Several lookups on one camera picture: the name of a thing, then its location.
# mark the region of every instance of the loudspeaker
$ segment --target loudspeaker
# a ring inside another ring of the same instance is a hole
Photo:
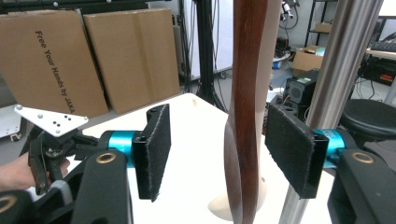
[[[289,101],[297,105],[311,105],[317,84],[318,71],[318,69],[313,69],[300,76],[288,78],[284,99],[288,98]]]
[[[292,103],[290,100],[284,101],[283,96],[277,95],[270,102],[270,104],[281,107],[284,111],[297,117],[302,122],[305,122],[306,117],[308,116],[309,111],[307,111],[307,109],[309,105],[297,105],[295,103]]]
[[[390,86],[396,78],[396,64],[393,60],[371,59],[363,77]]]

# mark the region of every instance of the lab floor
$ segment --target lab floor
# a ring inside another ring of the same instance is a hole
[[[224,103],[226,108],[229,108],[230,100],[231,100],[231,86],[232,86],[232,70],[226,71],[226,78],[218,78],[215,77],[215,90],[220,98],[220,100]],[[284,63],[282,67],[278,70],[273,70],[271,75],[271,86],[273,88],[278,87],[285,87],[285,80],[288,77],[291,77],[292,69],[290,68],[290,64]],[[198,89],[198,81],[195,80],[192,82],[192,92],[196,93]],[[389,90],[389,86],[378,84],[373,82],[374,90],[371,87],[371,82],[369,80],[362,80],[359,81],[356,86],[352,98],[364,98],[368,99],[372,95],[372,99],[374,100],[384,100],[387,92]],[[183,83],[180,84],[180,93],[184,90]],[[110,110],[109,113],[104,114],[102,116],[90,119],[90,121],[80,127],[80,129],[85,129],[91,127],[93,125],[99,124],[101,122],[107,121],[109,119],[116,118],[117,115],[113,110]],[[10,141],[8,136],[0,138],[0,165],[5,164],[9,161],[14,160],[17,158],[21,152],[24,142],[26,141],[26,134],[29,133],[30,129],[32,128],[32,124],[26,122],[25,120],[22,121],[21,125],[21,134],[22,139],[18,142]],[[395,146],[396,148],[396,141],[391,141],[387,143],[388,145]]]

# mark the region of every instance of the shelf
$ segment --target shelf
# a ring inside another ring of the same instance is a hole
[[[396,52],[386,52],[386,51],[367,49],[366,54],[371,54],[377,58],[396,60]]]
[[[320,31],[314,31],[314,30],[311,30],[311,31],[309,31],[309,33],[315,33],[315,34],[324,34],[324,35],[328,35],[330,32],[320,32]]]
[[[338,0],[314,0],[314,2],[338,2]]]

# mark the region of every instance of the cable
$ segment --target cable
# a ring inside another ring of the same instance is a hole
[[[283,80],[282,83],[280,83],[279,92],[280,92],[282,95],[283,95],[282,86],[283,86],[283,83],[285,83],[287,80],[288,80],[288,79],[285,78],[285,80]]]
[[[373,94],[369,97],[369,100],[371,100],[371,98],[373,98],[373,96],[375,95],[375,90],[374,90],[374,86],[373,86],[373,81],[372,80],[370,80],[370,84],[372,86]]]
[[[186,30],[186,18],[184,15],[184,4],[182,0],[178,1],[179,3],[179,24],[180,24],[180,37],[181,37],[181,47],[182,47],[182,60],[184,63],[184,90],[183,92],[191,92],[191,66],[190,66],[190,54],[189,48],[187,44],[187,30]]]
[[[191,4],[191,14],[190,14],[190,27],[191,27],[191,36],[190,36],[190,44],[189,44],[189,52],[191,55],[191,63],[190,63],[190,67],[192,67],[192,54],[194,52],[194,37],[195,37],[195,12],[196,12],[196,8],[193,6],[193,4]]]
[[[309,107],[305,110],[305,112],[304,112],[304,119],[305,119],[305,120],[308,118],[307,112],[308,112],[308,110],[309,110],[310,108],[311,108],[311,106],[309,106]]]
[[[297,7],[296,7],[296,6],[294,6],[293,8],[294,8],[294,11],[296,12],[296,13],[295,13],[295,14],[296,14],[296,22],[295,22],[291,27],[287,27],[287,25],[286,25],[286,26],[281,26],[281,25],[279,24],[279,28],[281,28],[281,29],[287,31],[287,30],[291,30],[291,29],[293,29],[293,28],[295,28],[295,27],[297,26],[297,23],[298,23],[298,21],[299,21],[298,11],[297,11]]]
[[[288,32],[288,30],[285,29],[285,32],[286,32],[286,37],[287,37],[288,40],[289,40],[289,32]]]
[[[356,93],[358,94],[358,96],[362,99],[362,95],[361,95],[361,77],[359,77],[360,82],[356,83]]]
[[[284,104],[286,103],[286,101],[287,101],[289,98],[290,98],[290,95],[288,95],[288,96],[285,98],[285,100],[283,100],[283,104],[282,104],[282,105],[284,105]]]
[[[359,83],[359,97],[363,99],[363,93],[361,92],[361,87],[362,87],[361,83],[362,81]]]
[[[212,30],[212,48],[213,48],[213,58],[214,58],[214,73],[217,74],[218,73],[218,65],[217,65],[217,61],[218,61],[218,52],[219,52],[219,12],[220,12],[220,4],[219,4],[219,0],[215,0],[215,5],[214,5],[214,10],[213,10],[213,18],[212,18],[212,22],[211,22],[211,30]],[[217,36],[216,36],[216,47],[215,47],[215,43],[213,41],[213,27],[214,27],[214,23],[215,23],[215,18],[216,18],[216,12],[217,12]],[[220,98],[223,104],[223,107],[225,108],[225,112],[228,112],[228,108],[224,102],[224,98],[222,95],[222,90],[221,90],[221,86],[220,86],[220,82],[219,82],[219,76],[217,76],[217,82],[218,82],[218,86],[219,86],[219,93],[220,93]]]
[[[365,86],[361,86],[361,87],[366,88],[366,89],[368,89],[368,90],[373,90],[373,88],[368,88],[368,87],[365,87]],[[378,95],[379,98],[382,98],[382,95],[381,95],[379,92],[374,91],[373,96],[376,95],[376,94]]]
[[[359,81],[357,81],[356,84],[363,83],[363,82],[369,80],[369,79],[365,79],[365,78],[363,78],[363,77],[359,77],[359,78],[357,78],[357,79],[358,79]]]

